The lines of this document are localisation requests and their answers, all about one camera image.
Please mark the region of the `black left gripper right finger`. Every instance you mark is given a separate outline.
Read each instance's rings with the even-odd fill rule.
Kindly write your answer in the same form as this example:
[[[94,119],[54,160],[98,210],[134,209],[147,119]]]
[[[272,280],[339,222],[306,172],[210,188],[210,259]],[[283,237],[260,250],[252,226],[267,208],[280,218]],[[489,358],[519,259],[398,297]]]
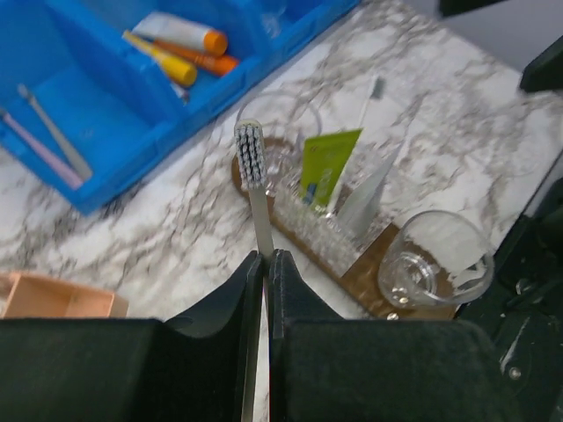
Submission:
[[[562,328],[529,314],[498,340],[465,320],[346,319],[290,252],[269,268],[273,421],[559,421]]]

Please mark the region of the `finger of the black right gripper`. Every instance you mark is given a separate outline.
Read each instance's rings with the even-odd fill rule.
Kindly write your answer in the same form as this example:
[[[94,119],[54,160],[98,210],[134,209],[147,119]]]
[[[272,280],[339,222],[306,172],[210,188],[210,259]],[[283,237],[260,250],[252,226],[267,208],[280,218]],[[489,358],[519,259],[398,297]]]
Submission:
[[[465,13],[482,11],[493,8],[504,14],[514,12],[524,17],[562,17],[561,1],[485,1],[485,0],[441,0],[439,2],[439,15],[443,18],[452,18]]]
[[[523,70],[521,91],[561,91],[563,88],[563,37],[560,36]]]

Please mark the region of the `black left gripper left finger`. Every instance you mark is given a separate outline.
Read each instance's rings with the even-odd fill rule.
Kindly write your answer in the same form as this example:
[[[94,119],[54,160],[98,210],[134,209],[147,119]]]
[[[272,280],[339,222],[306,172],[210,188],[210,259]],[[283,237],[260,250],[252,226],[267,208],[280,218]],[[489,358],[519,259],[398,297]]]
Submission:
[[[1,323],[4,421],[249,421],[264,261],[177,316]]]

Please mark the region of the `lime green toothpaste tube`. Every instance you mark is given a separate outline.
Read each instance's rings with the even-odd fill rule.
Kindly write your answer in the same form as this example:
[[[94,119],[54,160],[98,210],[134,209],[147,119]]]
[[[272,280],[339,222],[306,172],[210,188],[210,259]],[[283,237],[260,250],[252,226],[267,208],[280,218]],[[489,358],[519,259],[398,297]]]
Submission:
[[[307,138],[303,145],[300,194],[303,203],[327,209],[334,188],[362,133],[361,128]]]

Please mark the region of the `white toothbrush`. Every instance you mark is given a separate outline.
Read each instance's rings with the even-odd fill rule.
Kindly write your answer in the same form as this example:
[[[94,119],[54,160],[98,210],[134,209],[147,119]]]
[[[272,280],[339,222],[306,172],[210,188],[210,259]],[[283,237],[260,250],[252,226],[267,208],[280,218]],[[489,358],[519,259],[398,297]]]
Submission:
[[[357,127],[362,128],[369,104],[372,100],[379,100],[383,95],[384,79],[380,75],[374,75],[370,81],[368,96],[364,99],[359,113]]]

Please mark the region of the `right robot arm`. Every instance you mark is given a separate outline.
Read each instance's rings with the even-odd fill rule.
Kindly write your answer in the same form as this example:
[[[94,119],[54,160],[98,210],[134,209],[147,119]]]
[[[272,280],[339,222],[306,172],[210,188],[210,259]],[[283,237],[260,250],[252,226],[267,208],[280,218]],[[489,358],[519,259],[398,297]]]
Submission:
[[[494,281],[460,316],[491,338],[526,421],[562,419],[562,165],[548,170],[494,254]]]

